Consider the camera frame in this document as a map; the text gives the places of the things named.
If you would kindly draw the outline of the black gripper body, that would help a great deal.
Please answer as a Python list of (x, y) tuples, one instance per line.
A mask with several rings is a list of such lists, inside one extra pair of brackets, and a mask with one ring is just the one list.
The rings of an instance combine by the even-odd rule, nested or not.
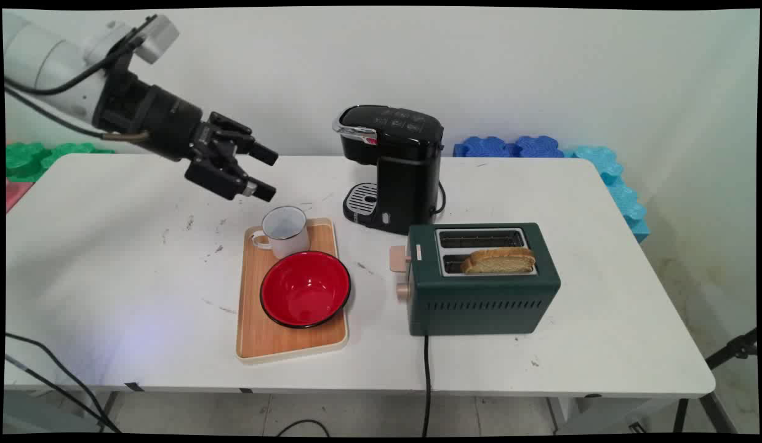
[(202, 109), (178, 95), (141, 81), (125, 68), (112, 68), (94, 110), (93, 125), (111, 134), (144, 135), (133, 143), (178, 162), (198, 157), (193, 138), (202, 118)]

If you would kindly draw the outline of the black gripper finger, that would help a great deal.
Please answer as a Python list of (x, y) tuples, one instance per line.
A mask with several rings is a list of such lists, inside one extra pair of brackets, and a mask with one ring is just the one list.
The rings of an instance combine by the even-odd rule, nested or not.
[(204, 160), (216, 167), (239, 166), (239, 155), (249, 155), (268, 166), (279, 159), (276, 151), (257, 141), (248, 126), (221, 113), (210, 113), (204, 123)]
[(249, 176), (236, 160), (197, 158), (186, 169), (185, 178), (226, 200), (247, 196), (270, 202), (277, 193), (275, 187)]

